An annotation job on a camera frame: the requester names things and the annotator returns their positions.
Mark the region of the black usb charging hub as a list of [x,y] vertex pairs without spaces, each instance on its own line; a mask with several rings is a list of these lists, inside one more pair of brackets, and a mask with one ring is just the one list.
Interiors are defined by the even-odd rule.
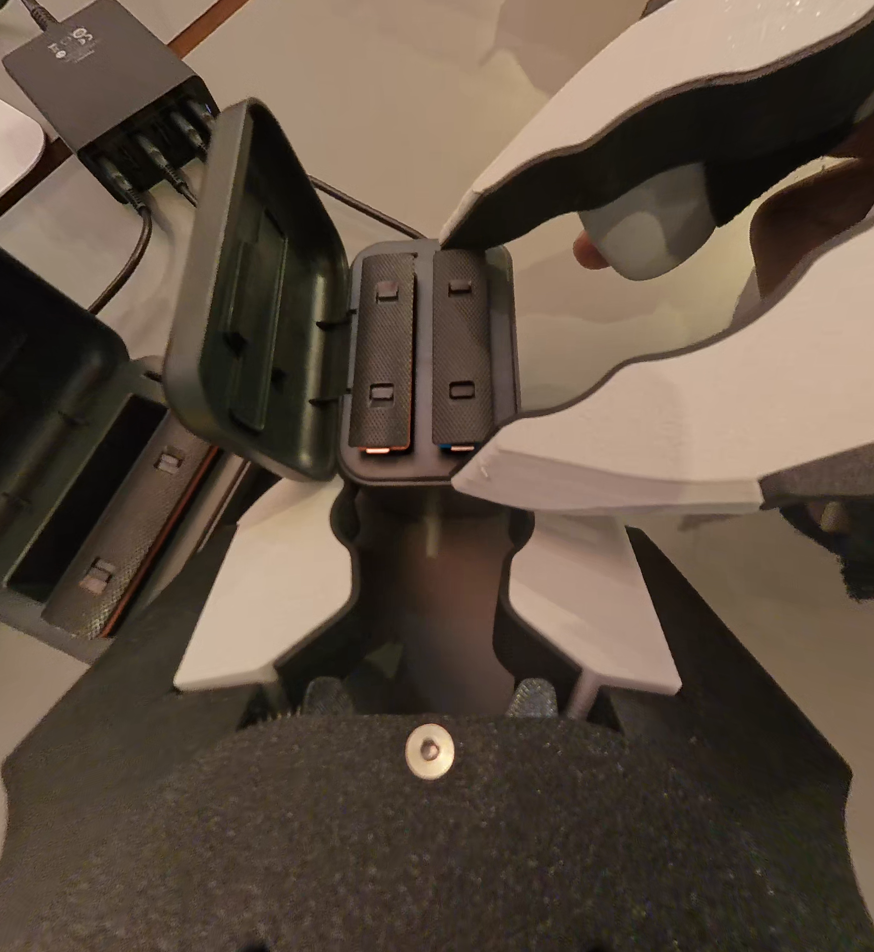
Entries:
[[118,201],[205,160],[219,108],[205,82],[119,2],[57,20],[23,2],[40,32],[2,65],[57,137]]

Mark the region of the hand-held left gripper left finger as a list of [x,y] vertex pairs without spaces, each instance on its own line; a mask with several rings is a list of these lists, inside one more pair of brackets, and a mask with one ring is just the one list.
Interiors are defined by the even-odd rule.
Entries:
[[175,673],[177,688],[276,684],[288,660],[354,589],[344,482],[277,482],[240,517]]

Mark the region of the blue trimmed black battery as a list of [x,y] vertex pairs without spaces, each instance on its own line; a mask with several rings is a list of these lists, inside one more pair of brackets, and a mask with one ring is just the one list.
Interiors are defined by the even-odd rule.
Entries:
[[464,250],[441,250],[433,258],[432,440],[449,451],[478,446],[493,425],[485,265]]

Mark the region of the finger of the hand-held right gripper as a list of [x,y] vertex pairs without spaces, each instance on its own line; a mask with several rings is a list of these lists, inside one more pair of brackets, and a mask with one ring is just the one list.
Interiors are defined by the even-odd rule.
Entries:
[[765,476],[871,444],[874,215],[807,256],[745,326],[504,425],[452,485],[535,512],[744,511]]
[[838,146],[874,94],[874,1],[667,2],[560,89],[443,226],[490,248],[701,170],[715,227]]

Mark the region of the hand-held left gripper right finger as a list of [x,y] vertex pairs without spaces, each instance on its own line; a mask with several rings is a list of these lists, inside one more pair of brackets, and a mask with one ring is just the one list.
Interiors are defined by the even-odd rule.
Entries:
[[510,536],[493,649],[516,684],[550,684],[570,719],[586,719],[602,688],[679,692],[680,673],[622,523],[516,514]]

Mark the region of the person's right hand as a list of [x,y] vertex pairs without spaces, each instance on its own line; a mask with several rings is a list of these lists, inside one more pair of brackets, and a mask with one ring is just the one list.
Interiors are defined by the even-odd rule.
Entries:
[[[753,277],[763,298],[812,251],[862,221],[874,209],[874,110],[832,150],[842,163],[776,192],[755,213],[749,231]],[[577,261],[588,269],[613,268],[643,281],[693,255],[715,229],[705,198],[703,168],[662,173],[632,197],[581,212]]]

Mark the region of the black battery charger case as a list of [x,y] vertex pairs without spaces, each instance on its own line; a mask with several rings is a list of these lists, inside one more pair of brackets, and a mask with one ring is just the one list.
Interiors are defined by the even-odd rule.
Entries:
[[[196,436],[290,481],[448,484],[521,408],[509,253],[405,239],[349,261],[264,103],[227,108],[210,140],[164,368],[170,409]],[[441,250],[485,260],[494,397],[482,443],[450,451],[432,440],[433,258]],[[371,456],[348,445],[361,264],[405,252],[416,257],[412,446]]]
[[94,661],[205,544],[250,478],[217,446],[112,636],[76,639],[41,618],[168,411],[160,358],[131,359],[113,329],[0,247],[1,623]]

